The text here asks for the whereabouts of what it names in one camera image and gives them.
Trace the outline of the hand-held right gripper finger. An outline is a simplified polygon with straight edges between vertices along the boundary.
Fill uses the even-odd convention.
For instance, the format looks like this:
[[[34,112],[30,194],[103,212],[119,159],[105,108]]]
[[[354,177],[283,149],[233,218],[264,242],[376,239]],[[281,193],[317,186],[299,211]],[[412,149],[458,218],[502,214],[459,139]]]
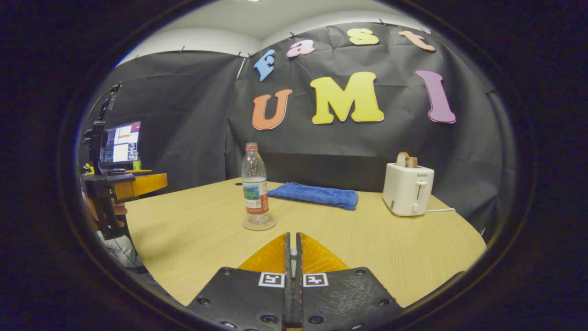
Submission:
[[[271,243],[277,248],[273,261],[278,271],[220,268],[188,305],[189,310],[222,330],[285,331],[292,293],[290,233]]]
[[[304,233],[296,240],[296,305],[304,331],[373,331],[401,315],[369,268],[349,268]]]

